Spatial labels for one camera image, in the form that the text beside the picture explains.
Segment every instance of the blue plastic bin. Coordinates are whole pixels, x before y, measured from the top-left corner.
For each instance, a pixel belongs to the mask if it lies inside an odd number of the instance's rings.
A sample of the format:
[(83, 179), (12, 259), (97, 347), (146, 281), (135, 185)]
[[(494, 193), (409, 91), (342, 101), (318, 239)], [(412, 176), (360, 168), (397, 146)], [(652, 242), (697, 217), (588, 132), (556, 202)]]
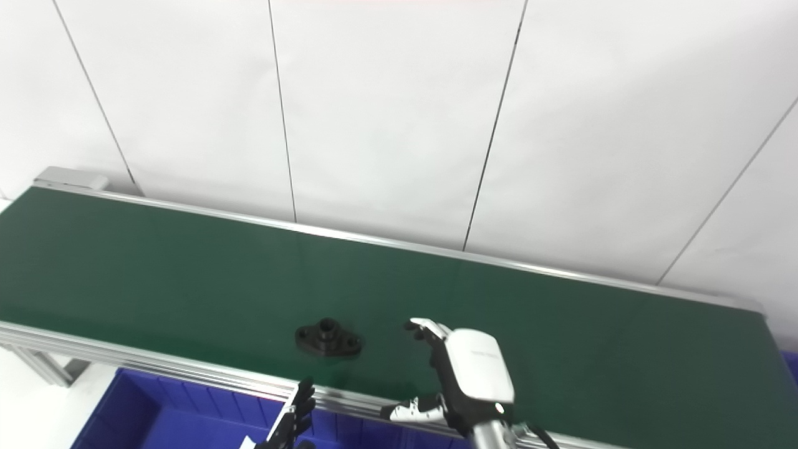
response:
[[(72, 449), (238, 449), (263, 441), (282, 403), (120, 369)], [(302, 438), (318, 449), (468, 449), (468, 442), (313, 411)]]
[(798, 383), (798, 354), (795, 352), (781, 352), (784, 356), (784, 361), (787, 362), (787, 367), (790, 368), (792, 378)]

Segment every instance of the white wall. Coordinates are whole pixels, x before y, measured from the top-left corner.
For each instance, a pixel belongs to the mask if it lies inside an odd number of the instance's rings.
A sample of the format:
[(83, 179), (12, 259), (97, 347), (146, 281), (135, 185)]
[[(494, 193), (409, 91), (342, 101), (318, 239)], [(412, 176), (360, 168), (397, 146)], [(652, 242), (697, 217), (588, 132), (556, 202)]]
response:
[(97, 171), (136, 191), (52, 3), (0, 2), (0, 67), (5, 197), (48, 165)]
[(91, 84), (52, 2), (0, 4), (8, 198), (47, 165), (91, 169), (149, 197), (750, 297), (798, 340), (795, 114), (758, 152), (798, 97), (793, 1), (57, 4)]
[(798, 108), (729, 191), (664, 285), (755, 298), (798, 352)]
[(467, 250), (657, 282), (798, 95), (797, 14), (530, 3)]

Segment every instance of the cable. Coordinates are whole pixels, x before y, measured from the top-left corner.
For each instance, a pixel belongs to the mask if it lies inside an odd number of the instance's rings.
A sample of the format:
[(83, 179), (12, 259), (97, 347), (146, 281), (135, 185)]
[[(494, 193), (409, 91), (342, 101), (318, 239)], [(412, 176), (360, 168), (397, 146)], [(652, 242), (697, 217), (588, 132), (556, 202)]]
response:
[(549, 434), (546, 433), (546, 431), (541, 427), (531, 425), (529, 426), (529, 430), (531, 430), (533, 434), (537, 435), (537, 437), (540, 438), (540, 441), (543, 441), (543, 444), (545, 444), (549, 449), (559, 449), (559, 446), (557, 446), (557, 443), (555, 443), (553, 438), (550, 437)]

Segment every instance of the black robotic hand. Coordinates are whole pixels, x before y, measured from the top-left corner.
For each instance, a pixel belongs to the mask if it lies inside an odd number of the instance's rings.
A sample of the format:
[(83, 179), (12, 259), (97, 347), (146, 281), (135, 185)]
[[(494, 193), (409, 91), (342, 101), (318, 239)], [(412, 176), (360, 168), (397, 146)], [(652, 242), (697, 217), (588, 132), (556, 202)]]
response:
[[(294, 449), (294, 443), (304, 431), (310, 428), (310, 412), (316, 406), (313, 394), (316, 389), (313, 379), (308, 377), (300, 382), (286, 401), (271, 428), (269, 436), (255, 449)], [(299, 442), (296, 449), (315, 449), (310, 441)]]
[(515, 391), (495, 338), (473, 329), (453, 331), (425, 318), (412, 318), (405, 328), (432, 347), (430, 364), (441, 392), (383, 407), (383, 419), (417, 423), (445, 419), (463, 436), (480, 423), (498, 421), (510, 427)]

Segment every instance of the white robotic hand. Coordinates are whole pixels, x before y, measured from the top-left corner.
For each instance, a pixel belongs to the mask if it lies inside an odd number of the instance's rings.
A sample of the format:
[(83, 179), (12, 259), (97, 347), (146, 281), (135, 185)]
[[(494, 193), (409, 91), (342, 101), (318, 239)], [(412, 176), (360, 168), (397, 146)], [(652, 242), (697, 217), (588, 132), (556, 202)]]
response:
[(426, 318), (412, 318), (405, 328), (432, 347), (430, 363), (438, 374), (441, 393), (383, 407), (383, 419), (445, 419), (463, 436), (473, 434), (481, 423), (497, 422), (509, 430), (515, 391), (495, 338), (473, 329), (451, 330)]

